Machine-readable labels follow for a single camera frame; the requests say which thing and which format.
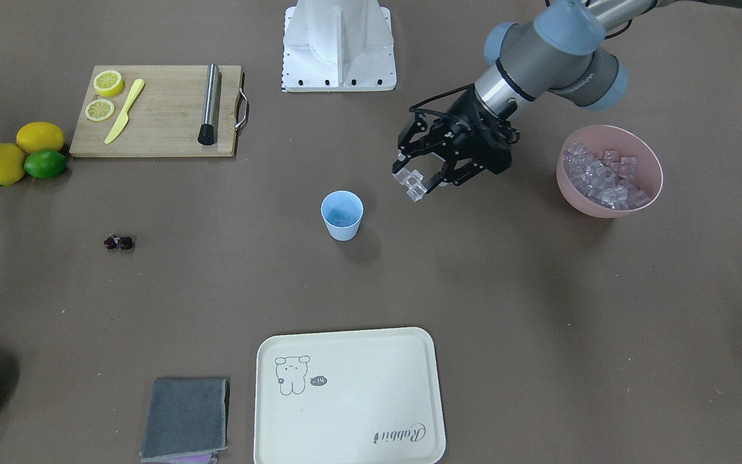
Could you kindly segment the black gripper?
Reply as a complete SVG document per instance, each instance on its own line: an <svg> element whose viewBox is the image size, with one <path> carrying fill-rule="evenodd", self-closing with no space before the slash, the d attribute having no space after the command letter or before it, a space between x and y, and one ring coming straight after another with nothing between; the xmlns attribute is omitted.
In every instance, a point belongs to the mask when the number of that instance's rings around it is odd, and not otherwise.
<svg viewBox="0 0 742 464"><path fill-rule="evenodd" d="M398 137L398 161L435 155L441 170L425 182L425 194L441 185L456 187L484 170L495 175L511 167L513 144L519 132L482 105L475 89L457 89L461 95L446 113L410 113Z"/></svg>

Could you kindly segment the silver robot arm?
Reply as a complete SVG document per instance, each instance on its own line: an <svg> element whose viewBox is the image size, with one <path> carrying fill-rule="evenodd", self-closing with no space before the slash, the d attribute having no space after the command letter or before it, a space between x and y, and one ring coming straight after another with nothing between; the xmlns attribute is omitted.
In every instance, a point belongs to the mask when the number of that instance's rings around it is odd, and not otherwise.
<svg viewBox="0 0 742 464"><path fill-rule="evenodd" d="M445 111L411 106L392 175L419 200L433 189L459 186L483 171L512 164L517 117L545 92L579 108L603 110L627 89L628 73L602 42L615 28L665 1L555 1L530 23L498 24L486 39L488 68L474 83L430 97L455 101Z"/></svg>

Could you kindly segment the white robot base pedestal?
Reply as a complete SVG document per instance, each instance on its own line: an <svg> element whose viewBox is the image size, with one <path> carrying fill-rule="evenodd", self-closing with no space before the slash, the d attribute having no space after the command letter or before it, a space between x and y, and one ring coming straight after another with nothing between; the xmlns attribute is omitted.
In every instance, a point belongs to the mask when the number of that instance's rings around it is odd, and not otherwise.
<svg viewBox="0 0 742 464"><path fill-rule="evenodd" d="M298 1L285 10L284 92L397 87L391 12L377 1Z"/></svg>

